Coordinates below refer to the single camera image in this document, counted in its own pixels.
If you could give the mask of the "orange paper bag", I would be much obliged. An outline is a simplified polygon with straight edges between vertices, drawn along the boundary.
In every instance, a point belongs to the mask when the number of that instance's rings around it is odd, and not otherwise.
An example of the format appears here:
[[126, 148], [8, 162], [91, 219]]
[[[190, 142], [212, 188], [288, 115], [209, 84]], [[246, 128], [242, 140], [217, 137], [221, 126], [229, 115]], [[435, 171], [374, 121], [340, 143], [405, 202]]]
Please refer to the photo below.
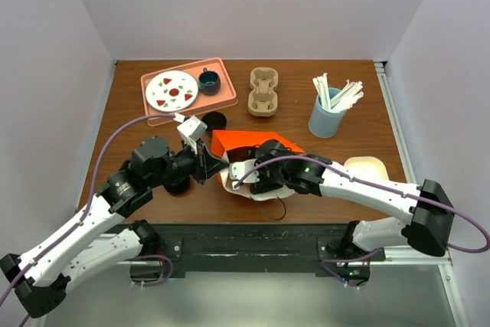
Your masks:
[[[236, 184], [255, 165], [281, 155], [303, 155], [305, 151], [276, 132], [216, 129], [211, 133], [211, 152], [230, 166], [218, 174], [223, 189], [233, 195], [247, 198], [271, 221], [281, 221], [287, 214], [284, 199], [294, 191], [270, 180], [260, 172], [253, 172]], [[264, 201], [279, 201], [283, 213], [272, 216], [262, 205]]]

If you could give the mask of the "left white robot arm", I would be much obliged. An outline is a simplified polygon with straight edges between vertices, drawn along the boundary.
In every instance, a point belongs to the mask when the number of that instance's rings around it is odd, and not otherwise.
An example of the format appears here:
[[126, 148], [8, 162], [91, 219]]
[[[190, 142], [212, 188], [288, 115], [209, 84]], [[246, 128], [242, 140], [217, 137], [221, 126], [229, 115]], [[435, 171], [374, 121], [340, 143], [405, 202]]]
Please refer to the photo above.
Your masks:
[[201, 141], [173, 154], [168, 142], [150, 137], [121, 169], [108, 177], [87, 204], [38, 246], [1, 259], [1, 270], [28, 316], [41, 319], [57, 308], [78, 284], [123, 260], [150, 260], [159, 235], [147, 221], [136, 221], [97, 246], [92, 243], [153, 199], [154, 188], [182, 190], [191, 179], [200, 184], [228, 167]]

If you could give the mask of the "cardboard cup carrier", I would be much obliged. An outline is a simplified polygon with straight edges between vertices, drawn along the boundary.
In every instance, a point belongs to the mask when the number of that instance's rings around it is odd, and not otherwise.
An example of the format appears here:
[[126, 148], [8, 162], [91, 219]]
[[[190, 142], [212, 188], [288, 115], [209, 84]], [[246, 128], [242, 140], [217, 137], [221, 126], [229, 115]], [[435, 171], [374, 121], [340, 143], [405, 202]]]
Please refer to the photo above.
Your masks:
[[271, 117], [278, 108], [276, 88], [279, 83], [278, 72], [271, 67], [256, 67], [250, 72], [250, 93], [248, 111], [257, 117]]

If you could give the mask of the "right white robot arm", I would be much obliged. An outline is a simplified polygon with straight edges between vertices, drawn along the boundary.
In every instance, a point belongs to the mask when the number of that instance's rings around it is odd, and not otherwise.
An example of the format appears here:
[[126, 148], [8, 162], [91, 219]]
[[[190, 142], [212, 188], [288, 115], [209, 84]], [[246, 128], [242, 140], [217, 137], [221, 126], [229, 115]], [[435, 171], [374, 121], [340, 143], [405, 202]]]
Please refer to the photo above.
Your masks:
[[359, 260], [378, 248], [409, 245], [432, 257], [448, 247], [454, 215], [439, 183], [421, 185], [367, 179], [317, 155], [300, 155], [275, 139], [252, 148], [258, 181], [254, 194], [288, 188], [299, 195], [340, 198], [386, 214], [378, 221], [352, 221], [341, 239], [328, 245], [337, 258]]

